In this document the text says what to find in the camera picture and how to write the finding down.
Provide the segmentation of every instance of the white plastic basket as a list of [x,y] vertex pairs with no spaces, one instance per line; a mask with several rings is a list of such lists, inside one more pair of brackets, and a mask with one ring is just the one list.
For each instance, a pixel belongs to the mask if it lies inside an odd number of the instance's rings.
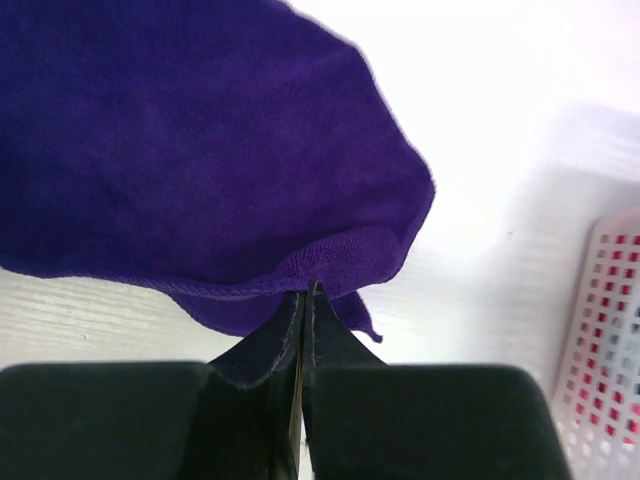
[[552,409],[576,479],[640,479],[640,210],[594,228]]

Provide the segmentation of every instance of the grid pattern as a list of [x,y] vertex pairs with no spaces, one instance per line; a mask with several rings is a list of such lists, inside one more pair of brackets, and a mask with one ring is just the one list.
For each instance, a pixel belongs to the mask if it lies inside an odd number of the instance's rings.
[[578,479],[640,478],[640,214],[621,218],[594,230],[553,399]]

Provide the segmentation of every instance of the purple cloth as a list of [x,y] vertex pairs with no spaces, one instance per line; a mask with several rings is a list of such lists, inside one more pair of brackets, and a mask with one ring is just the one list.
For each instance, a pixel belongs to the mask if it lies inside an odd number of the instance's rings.
[[3,0],[0,45],[0,266],[238,335],[319,280],[375,337],[434,188],[353,46],[269,0]]

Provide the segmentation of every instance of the plastic basket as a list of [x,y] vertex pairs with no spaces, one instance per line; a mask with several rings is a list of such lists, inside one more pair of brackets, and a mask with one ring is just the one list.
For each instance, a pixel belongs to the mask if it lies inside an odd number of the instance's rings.
[[594,228],[552,409],[576,479],[640,478],[640,210]]

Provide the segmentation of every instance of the purple towel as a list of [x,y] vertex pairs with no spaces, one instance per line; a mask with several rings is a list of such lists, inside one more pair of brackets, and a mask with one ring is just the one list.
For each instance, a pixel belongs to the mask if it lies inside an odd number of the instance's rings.
[[353,46],[275,0],[3,0],[0,45],[0,266],[237,335],[319,280],[376,338],[434,188]]

